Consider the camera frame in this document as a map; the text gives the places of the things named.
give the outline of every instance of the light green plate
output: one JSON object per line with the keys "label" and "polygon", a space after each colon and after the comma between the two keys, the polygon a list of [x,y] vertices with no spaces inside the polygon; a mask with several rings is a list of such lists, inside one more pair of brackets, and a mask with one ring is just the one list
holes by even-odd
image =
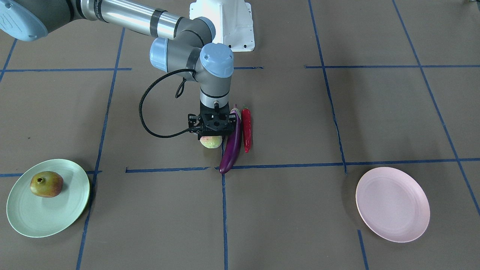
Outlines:
{"label": "light green plate", "polygon": [[[63,178],[60,194],[43,198],[30,191],[32,177],[52,171]],[[90,182],[85,171],[70,160],[47,160],[26,171],[15,183],[7,200],[10,225],[28,237],[46,237],[65,230],[85,209]]]}

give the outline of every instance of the black cable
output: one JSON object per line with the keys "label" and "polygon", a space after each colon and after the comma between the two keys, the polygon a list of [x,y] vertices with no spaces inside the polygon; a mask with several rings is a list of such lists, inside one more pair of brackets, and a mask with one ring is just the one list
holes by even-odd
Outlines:
{"label": "black cable", "polygon": [[[158,137],[158,138],[172,138],[172,137],[175,137],[175,136],[178,136],[180,134],[183,134],[185,132],[188,132],[188,131],[191,131],[190,128],[187,128],[183,131],[180,131],[178,133],[175,133],[175,134],[172,134],[172,135],[159,135],[159,134],[156,134],[154,132],[152,132],[145,124],[145,121],[144,121],[144,114],[143,114],[143,106],[144,106],[144,100],[145,100],[145,97],[148,95],[148,93],[150,92],[150,90],[152,90],[153,87],[155,87],[160,81],[162,81],[163,79],[166,79],[174,74],[177,74],[177,73],[182,73],[182,72],[192,72],[192,76],[195,76],[195,70],[194,69],[179,69],[179,70],[175,70],[175,71],[172,71],[170,73],[167,73],[165,75],[163,75],[162,77],[158,78],[156,81],[154,81],[148,88],[147,90],[145,91],[145,93],[143,94],[142,98],[140,99],[140,104],[138,105],[138,112],[140,114],[140,121],[142,122],[142,126],[144,126],[144,129],[150,133],[151,135],[155,136],[155,137]],[[176,98],[177,96],[179,97],[182,93],[183,93],[183,88],[185,87],[185,82],[187,81],[187,79],[183,79],[182,83],[180,84],[179,86],[179,89],[177,90],[177,94],[176,94]]]}

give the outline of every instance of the red pepper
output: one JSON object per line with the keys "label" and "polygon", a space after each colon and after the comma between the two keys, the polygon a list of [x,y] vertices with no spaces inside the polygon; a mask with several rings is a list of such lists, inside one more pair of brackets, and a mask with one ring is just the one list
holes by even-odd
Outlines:
{"label": "red pepper", "polygon": [[241,122],[243,125],[243,146],[245,147],[245,153],[248,153],[252,147],[252,116],[250,110],[243,107],[241,110]]}

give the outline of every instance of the plate rim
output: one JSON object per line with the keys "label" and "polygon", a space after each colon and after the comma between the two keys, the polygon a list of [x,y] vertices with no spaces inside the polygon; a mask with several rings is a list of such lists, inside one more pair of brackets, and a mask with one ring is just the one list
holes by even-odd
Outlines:
{"label": "plate rim", "polygon": [[[418,185],[418,187],[420,188],[420,191],[423,193],[423,195],[425,196],[426,198],[426,206],[428,206],[428,221],[426,222],[425,224],[425,228],[422,229],[422,232],[416,236],[414,239],[411,239],[411,240],[407,240],[407,241],[396,241],[396,240],[392,240],[392,239],[388,239],[386,236],[384,235],[381,235],[379,234],[378,232],[376,232],[371,226],[370,224],[367,223],[367,221],[365,220],[364,216],[362,215],[361,211],[360,211],[360,207],[359,207],[359,199],[358,199],[358,189],[359,189],[359,186],[360,186],[360,183],[362,182],[362,179],[365,179],[365,175],[367,175],[368,173],[370,173],[371,171],[374,171],[374,170],[377,170],[377,169],[384,169],[384,170],[390,170],[390,171],[396,171],[396,172],[400,172],[402,174],[404,174],[405,176],[407,176],[408,178],[410,178],[411,180],[413,180],[414,184]],[[357,184],[357,188],[355,190],[355,203],[357,205],[357,211],[358,213],[360,214],[360,217],[361,219],[363,220],[363,222],[367,225],[367,227],[372,231],[374,232],[376,235],[380,236],[381,238],[383,239],[386,239],[388,241],[391,241],[391,242],[395,242],[395,243],[408,243],[408,242],[412,242],[412,241],[415,241],[417,240],[418,238],[420,238],[426,231],[427,231],[427,228],[430,224],[430,219],[431,219],[431,209],[430,209],[430,203],[428,201],[428,198],[427,198],[427,195],[425,194],[425,191],[423,190],[423,188],[420,186],[420,184],[413,178],[411,177],[408,173],[402,171],[402,170],[399,170],[399,169],[396,169],[396,168],[393,168],[393,167],[387,167],[387,166],[383,166],[383,167],[376,167],[376,168],[373,168],[373,169],[370,169],[368,170],[367,172],[365,172],[362,177],[360,178],[358,184]]]}
{"label": "plate rim", "polygon": [[[31,170],[33,170],[35,167],[41,165],[41,164],[44,164],[44,163],[54,163],[54,162],[60,162],[60,163],[63,163],[63,164],[66,164],[66,163],[70,163],[72,164],[73,166],[76,166],[78,167],[79,169],[81,169],[81,172],[83,172],[83,174],[85,175],[85,177],[82,177],[83,181],[86,181],[86,183],[88,183],[88,188],[87,188],[87,192],[86,192],[86,198],[85,198],[85,203],[82,203],[82,205],[84,204],[84,206],[82,207],[81,211],[79,211],[79,214],[78,216],[77,215],[74,215],[75,216],[75,219],[70,223],[68,224],[66,227],[62,228],[61,230],[57,231],[57,232],[54,232],[54,233],[50,233],[50,234],[47,234],[47,235],[41,235],[41,236],[31,236],[31,235],[28,235],[26,233],[23,233],[23,232],[20,232],[19,230],[17,230],[13,224],[12,224],[12,221],[11,221],[11,218],[9,216],[9,202],[10,202],[10,197],[12,195],[12,191],[15,189],[15,186],[17,185],[17,183],[22,180],[22,177],[27,174],[28,172],[30,172]],[[38,163],[37,165],[34,165],[32,166],[30,169],[26,170],[24,173],[22,173],[22,175],[17,179],[17,181],[15,181],[15,184],[13,184],[12,186],[12,189],[10,190],[10,193],[8,194],[8,198],[7,198],[7,203],[6,203],[6,206],[5,206],[5,211],[6,211],[6,214],[7,214],[7,219],[8,219],[8,222],[10,224],[10,226],[16,231],[18,232],[19,234],[23,235],[23,236],[26,236],[26,237],[31,237],[31,238],[43,238],[43,237],[48,237],[48,236],[52,236],[54,234],[57,234],[57,233],[60,233],[62,231],[64,231],[65,229],[67,229],[68,227],[70,227],[75,221],[78,220],[78,218],[82,215],[82,213],[84,212],[86,206],[88,205],[88,201],[90,199],[90,193],[91,193],[91,183],[90,183],[90,179],[88,178],[88,175],[86,173],[86,171],[79,165],[77,164],[76,162],[72,161],[72,160],[66,160],[66,159],[50,159],[50,160],[45,160],[43,162],[40,162]]]}

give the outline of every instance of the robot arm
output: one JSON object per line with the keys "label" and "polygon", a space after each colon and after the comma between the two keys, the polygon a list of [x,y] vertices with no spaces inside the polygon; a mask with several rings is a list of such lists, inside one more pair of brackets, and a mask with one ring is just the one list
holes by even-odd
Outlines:
{"label": "robot arm", "polygon": [[215,27],[209,19],[190,20],[129,0],[0,0],[0,28],[23,41],[46,37],[76,19],[100,20],[154,37],[154,67],[165,72],[195,70],[194,76],[178,74],[200,83],[200,114],[189,114],[189,128],[199,138],[233,131],[235,117],[228,105],[233,52],[211,43]]}

